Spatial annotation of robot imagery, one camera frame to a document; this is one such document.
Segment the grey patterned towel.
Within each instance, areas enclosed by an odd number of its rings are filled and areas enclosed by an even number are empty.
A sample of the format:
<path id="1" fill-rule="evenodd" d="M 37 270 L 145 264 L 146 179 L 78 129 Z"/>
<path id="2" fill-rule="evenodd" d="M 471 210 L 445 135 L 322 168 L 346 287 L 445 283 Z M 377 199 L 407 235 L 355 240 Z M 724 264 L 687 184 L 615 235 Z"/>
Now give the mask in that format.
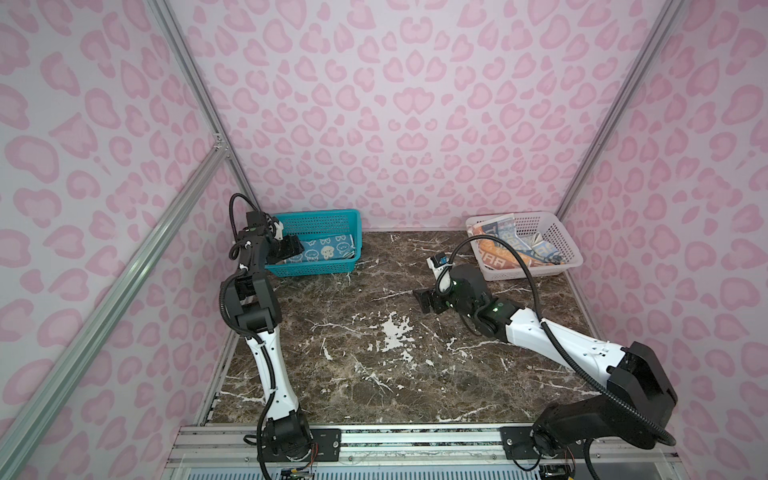
<path id="1" fill-rule="evenodd" d="M 503 215 L 475 223 L 468 227 L 470 236 L 490 235 L 509 244 L 529 267 L 554 266 L 563 263 L 563 255 L 542 233 L 524 230 L 524 222 L 513 214 Z M 481 239 L 474 242 L 482 264 L 491 270 L 509 270 L 520 267 L 515 256 L 498 242 Z"/>

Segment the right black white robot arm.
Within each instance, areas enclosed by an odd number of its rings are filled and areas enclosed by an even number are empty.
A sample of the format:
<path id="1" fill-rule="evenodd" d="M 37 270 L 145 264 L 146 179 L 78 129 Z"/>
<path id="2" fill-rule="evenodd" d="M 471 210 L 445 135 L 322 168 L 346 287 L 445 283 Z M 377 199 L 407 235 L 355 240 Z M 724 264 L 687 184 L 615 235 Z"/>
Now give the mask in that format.
<path id="1" fill-rule="evenodd" d="M 533 351 L 571 369 L 595 396 L 546 407 L 531 427 L 531 448 L 553 457 L 579 441 L 617 437 L 644 450 L 676 443 L 667 424 L 678 396 L 649 346 L 602 341 L 493 294 L 479 269 L 441 265 L 436 283 L 413 295 L 425 313 L 454 311 L 477 334 Z"/>

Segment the teal bunny towel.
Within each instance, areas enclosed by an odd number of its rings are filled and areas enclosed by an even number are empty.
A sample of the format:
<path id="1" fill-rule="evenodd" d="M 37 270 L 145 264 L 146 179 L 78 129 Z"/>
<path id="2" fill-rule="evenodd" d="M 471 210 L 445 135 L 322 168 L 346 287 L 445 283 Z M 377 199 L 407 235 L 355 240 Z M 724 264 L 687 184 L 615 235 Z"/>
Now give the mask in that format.
<path id="1" fill-rule="evenodd" d="M 354 237 L 350 234 L 301 240 L 301 243 L 304 252 L 301 256 L 290 258 L 291 263 L 352 259 L 356 256 Z"/>

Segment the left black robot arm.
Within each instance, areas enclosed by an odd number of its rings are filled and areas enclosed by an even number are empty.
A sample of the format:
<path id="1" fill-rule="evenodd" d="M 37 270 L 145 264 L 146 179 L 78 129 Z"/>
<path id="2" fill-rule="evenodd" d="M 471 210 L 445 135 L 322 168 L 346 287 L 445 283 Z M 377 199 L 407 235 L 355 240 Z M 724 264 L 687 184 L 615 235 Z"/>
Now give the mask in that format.
<path id="1" fill-rule="evenodd" d="M 298 240 L 282 235 L 282 224 L 252 210 L 237 230 L 230 257 L 235 273 L 220 285 L 218 304 L 224 323 L 246 341 L 256 362 L 266 398 L 256 432 L 247 441 L 264 454 L 303 461 L 312 454 L 313 437 L 282 355 L 282 312 L 268 278 L 267 264 Z"/>

